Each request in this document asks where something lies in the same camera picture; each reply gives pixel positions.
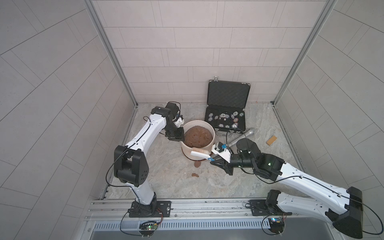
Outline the blue handled scrub brush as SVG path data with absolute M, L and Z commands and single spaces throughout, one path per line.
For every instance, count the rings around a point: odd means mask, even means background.
M 211 157 L 211 153 L 212 153 L 212 151 L 208 151 L 208 150 L 204 150 L 204 149 L 200 149 L 200 148 L 195 148 L 195 147 L 193 147 L 192 151 L 191 151 L 192 156 L 203 158 L 203 159 L 206 159 L 206 160 L 209 160 L 212 162 L 212 161 L 214 161 L 214 159 Z

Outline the white ceramic pot with mud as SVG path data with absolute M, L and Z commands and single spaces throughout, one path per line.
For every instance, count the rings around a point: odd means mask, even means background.
M 202 161 L 203 158 L 193 156 L 193 148 L 211 151 L 215 144 L 215 130 L 207 122 L 201 120 L 190 121 L 184 126 L 185 140 L 181 142 L 183 154 L 192 161 Z

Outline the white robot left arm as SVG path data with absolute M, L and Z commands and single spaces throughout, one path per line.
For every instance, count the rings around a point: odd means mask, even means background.
M 148 150 L 161 131 L 165 132 L 165 137 L 169 141 L 183 142 L 185 140 L 183 124 L 181 104 L 168 102 L 165 107 L 153 108 L 138 134 L 126 145 L 115 148 L 114 163 L 111 166 L 114 177 L 119 179 L 124 187 L 133 190 L 140 205 L 149 206 L 155 201 L 155 192 L 147 181 Z

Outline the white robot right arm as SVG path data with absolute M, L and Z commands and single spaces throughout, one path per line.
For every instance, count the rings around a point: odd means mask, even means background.
M 283 159 L 262 153 L 257 144 L 249 139 L 236 143 L 237 153 L 217 143 L 212 147 L 211 165 L 233 175 L 234 168 L 251 169 L 257 177 L 269 184 L 282 183 L 307 195 L 290 196 L 271 190 L 266 198 L 267 211 L 272 215 L 297 213 L 317 218 L 331 224 L 342 234 L 355 239 L 363 237 L 363 194 L 350 187 L 337 187 L 308 175 Z

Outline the brown mud lump large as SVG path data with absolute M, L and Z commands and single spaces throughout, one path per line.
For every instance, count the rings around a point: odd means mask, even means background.
M 195 168 L 199 168 L 201 166 L 201 161 L 197 161 L 194 163 Z

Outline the silver microphone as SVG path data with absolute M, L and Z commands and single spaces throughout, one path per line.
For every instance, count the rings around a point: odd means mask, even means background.
M 241 140 L 241 139 L 249 139 L 250 137 L 252 137 L 255 133 L 256 133 L 256 129 L 255 128 L 249 128 L 244 134 L 241 134 L 239 137 L 237 137 L 236 139 L 232 140 L 231 142 L 227 143 L 227 146 L 232 148 L 233 146 L 236 145 L 236 143 Z

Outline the tan wooden block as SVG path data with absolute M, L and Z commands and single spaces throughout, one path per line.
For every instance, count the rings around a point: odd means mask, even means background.
M 267 141 L 266 141 L 266 144 L 268 146 L 271 146 L 278 138 L 276 136 L 272 136 L 270 137 Z

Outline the black poker chip case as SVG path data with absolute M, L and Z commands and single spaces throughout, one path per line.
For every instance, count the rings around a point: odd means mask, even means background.
M 242 133 L 246 130 L 245 108 L 251 85 L 210 80 L 205 122 L 215 131 Z

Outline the right circuit board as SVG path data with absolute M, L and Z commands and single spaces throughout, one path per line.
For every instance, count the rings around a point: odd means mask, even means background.
M 282 217 L 269 218 L 269 231 L 272 235 L 280 235 L 285 230 L 285 220 Z

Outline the circuit board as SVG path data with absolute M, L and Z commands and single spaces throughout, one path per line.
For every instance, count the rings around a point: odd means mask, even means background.
M 269 231 L 272 235 L 280 235 L 285 230 L 285 220 L 282 217 L 269 218 Z
M 160 222 L 157 221 L 147 221 L 141 223 L 139 226 L 139 232 L 142 235 L 152 235 L 160 226 Z

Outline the left circuit board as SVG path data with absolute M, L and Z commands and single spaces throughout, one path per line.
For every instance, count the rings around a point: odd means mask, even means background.
M 139 232 L 142 235 L 152 235 L 160 226 L 160 222 L 157 221 L 147 221 L 141 223 L 139 226 Z

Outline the aluminium front rail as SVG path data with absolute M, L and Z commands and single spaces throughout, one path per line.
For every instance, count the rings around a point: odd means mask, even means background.
M 265 217 L 252 215 L 251 210 L 245 207 L 249 199 L 175 199 L 158 201 L 172 202 L 170 216 L 165 218 L 166 220 Z M 120 219 L 123 215 L 129 217 L 129 209 L 131 208 L 132 202 L 134 201 L 123 199 L 93 201 L 86 212 L 85 218 L 94 221 L 111 221 Z M 278 201 L 278 207 L 284 212 L 291 212 L 293 216 L 305 216 L 326 222 L 329 221 L 329 218 L 325 215 L 329 210 L 328 207 L 311 198 L 300 198 L 288 195 Z

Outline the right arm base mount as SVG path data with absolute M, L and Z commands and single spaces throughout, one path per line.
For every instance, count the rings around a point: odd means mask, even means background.
M 284 212 L 278 207 L 278 196 L 282 192 L 270 190 L 265 200 L 249 200 L 245 207 L 250 209 L 253 216 L 291 216 L 291 212 Z

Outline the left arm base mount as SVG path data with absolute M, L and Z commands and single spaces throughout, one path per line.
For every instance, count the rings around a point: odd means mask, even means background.
M 149 205 L 142 204 L 139 200 L 132 202 L 129 209 L 130 218 L 168 218 L 170 216 L 172 202 L 158 201 L 154 195 L 153 200 Z

